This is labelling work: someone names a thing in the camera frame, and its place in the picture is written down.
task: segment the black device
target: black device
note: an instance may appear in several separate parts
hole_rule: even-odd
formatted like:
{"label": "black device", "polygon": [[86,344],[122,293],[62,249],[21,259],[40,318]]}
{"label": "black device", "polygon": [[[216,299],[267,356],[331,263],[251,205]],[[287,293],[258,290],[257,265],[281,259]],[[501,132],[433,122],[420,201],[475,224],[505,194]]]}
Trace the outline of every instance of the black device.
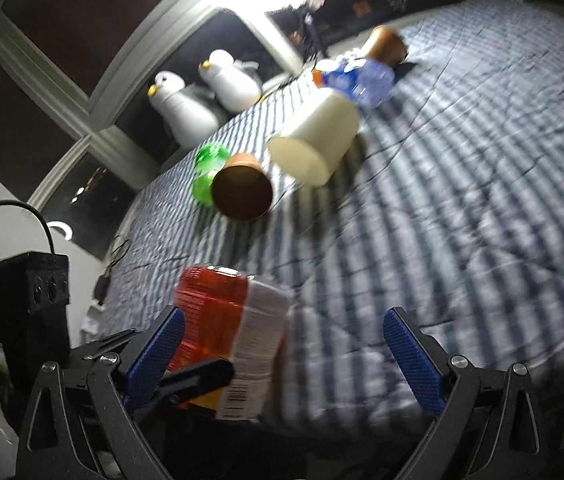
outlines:
{"label": "black device", "polygon": [[40,366],[68,359],[69,302],[65,254],[28,252],[0,261],[0,341],[14,388],[3,409],[15,431]]}

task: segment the barcode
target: barcode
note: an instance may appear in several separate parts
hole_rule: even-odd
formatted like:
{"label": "barcode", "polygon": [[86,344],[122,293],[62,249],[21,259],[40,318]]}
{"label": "barcode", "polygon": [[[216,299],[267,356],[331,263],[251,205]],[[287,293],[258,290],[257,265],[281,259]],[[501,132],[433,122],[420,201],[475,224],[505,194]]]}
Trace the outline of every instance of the barcode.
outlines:
{"label": "barcode", "polygon": [[222,399],[219,415],[222,418],[241,418],[247,408],[249,400],[249,386],[247,384],[230,384]]}

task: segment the blue gripper pad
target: blue gripper pad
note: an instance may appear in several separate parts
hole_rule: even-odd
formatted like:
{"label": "blue gripper pad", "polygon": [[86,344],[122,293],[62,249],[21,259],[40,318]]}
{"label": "blue gripper pad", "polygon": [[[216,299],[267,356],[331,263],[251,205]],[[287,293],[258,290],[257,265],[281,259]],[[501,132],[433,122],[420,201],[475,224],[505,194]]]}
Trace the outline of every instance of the blue gripper pad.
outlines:
{"label": "blue gripper pad", "polygon": [[440,416],[446,402],[443,377],[411,330],[389,310],[384,315],[384,340],[404,374],[420,407]]}
{"label": "blue gripper pad", "polygon": [[179,309],[165,320],[126,376],[122,403],[126,411],[134,412],[151,400],[175,350],[184,338],[184,313]]}

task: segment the green bottle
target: green bottle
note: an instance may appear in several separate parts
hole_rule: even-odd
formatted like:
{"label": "green bottle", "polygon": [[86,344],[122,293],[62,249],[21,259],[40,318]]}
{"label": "green bottle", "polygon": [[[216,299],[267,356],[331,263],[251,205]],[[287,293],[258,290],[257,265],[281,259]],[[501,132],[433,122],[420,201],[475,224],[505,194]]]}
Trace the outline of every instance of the green bottle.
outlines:
{"label": "green bottle", "polygon": [[219,142],[204,144],[195,155],[195,176],[191,192],[200,204],[213,205],[211,184],[230,156],[229,150]]}

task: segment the blue and white striped blanket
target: blue and white striped blanket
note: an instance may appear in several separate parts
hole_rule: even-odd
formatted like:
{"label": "blue and white striped blanket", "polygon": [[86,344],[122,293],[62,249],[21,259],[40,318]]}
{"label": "blue and white striped blanket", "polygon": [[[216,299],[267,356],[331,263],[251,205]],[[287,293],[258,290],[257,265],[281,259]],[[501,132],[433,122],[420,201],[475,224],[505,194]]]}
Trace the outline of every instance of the blue and white striped blanket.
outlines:
{"label": "blue and white striped blanket", "polygon": [[181,270],[209,262],[294,290],[279,407],[293,430],[421,431],[381,335],[396,305],[475,365],[564,381],[564,20],[469,0],[401,33],[411,65],[326,186],[298,187],[265,150],[306,77],[212,138],[264,161],[265,218],[195,205],[193,153],[148,186],[101,332],[146,327]]}

